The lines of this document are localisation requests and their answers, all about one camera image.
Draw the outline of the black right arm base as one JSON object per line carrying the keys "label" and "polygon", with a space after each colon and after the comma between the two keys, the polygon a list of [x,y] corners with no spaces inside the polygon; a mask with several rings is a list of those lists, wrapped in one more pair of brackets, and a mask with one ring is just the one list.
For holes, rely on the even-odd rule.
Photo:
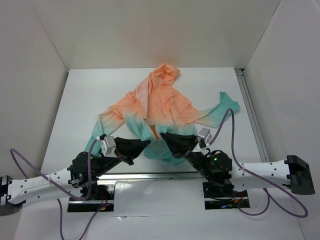
{"label": "black right arm base", "polygon": [[234,190],[223,190],[221,187],[211,182],[203,182],[203,196],[205,210],[226,210],[240,208],[250,208],[248,192],[237,192]]}

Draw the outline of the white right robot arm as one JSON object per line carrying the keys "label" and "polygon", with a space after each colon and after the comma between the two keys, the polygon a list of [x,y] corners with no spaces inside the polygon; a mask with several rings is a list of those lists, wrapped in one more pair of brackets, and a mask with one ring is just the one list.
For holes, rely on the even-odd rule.
{"label": "white right robot arm", "polygon": [[276,186],[295,195],[315,194],[310,166],[296,155],[276,162],[236,163],[225,152],[209,149],[212,134],[207,128],[197,135],[166,132],[161,137],[174,158],[187,160],[223,196]]}

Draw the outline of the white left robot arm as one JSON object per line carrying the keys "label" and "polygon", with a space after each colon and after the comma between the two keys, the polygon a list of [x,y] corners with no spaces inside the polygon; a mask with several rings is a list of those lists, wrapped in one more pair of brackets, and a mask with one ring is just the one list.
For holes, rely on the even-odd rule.
{"label": "white left robot arm", "polygon": [[98,180],[120,163],[134,164],[149,140],[98,136],[88,151],[80,152],[69,167],[38,177],[0,178],[0,215],[18,213],[23,207],[54,199],[71,197],[92,200],[99,193]]}

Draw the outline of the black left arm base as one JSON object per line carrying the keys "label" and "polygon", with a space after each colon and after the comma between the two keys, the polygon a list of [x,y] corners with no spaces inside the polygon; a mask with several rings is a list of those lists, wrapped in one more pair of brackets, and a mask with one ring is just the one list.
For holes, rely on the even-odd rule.
{"label": "black left arm base", "polygon": [[90,196],[86,201],[78,201],[73,198],[69,199],[68,213],[89,213],[96,212],[113,212],[115,185],[98,185],[97,192]]}

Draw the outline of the orange and teal jacket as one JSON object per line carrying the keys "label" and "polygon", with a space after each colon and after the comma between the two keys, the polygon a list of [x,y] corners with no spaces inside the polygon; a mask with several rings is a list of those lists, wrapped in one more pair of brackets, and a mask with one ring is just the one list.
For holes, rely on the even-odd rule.
{"label": "orange and teal jacket", "polygon": [[148,159],[182,164],[185,160],[172,156],[161,134],[194,135],[196,124],[218,128],[227,109],[237,113],[240,105],[222,91],[215,107],[196,109],[173,87],[179,74],[180,70],[169,63],[150,72],[134,90],[99,115],[85,151],[98,155],[100,146],[94,140],[103,134],[110,136],[126,125],[140,140],[151,142],[143,151]]}

